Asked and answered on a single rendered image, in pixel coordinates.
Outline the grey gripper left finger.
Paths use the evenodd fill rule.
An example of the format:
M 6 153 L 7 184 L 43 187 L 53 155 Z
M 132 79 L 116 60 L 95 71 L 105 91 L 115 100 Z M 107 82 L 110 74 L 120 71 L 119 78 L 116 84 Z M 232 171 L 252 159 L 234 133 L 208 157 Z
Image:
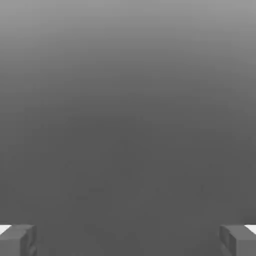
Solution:
M 37 226 L 33 224 L 2 225 L 0 256 L 38 256 Z

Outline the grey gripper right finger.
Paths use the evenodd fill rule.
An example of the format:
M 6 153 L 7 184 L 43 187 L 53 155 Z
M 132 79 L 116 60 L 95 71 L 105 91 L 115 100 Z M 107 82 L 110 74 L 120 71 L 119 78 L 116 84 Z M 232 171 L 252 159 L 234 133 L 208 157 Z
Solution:
M 256 256 L 256 224 L 221 225 L 221 256 Z

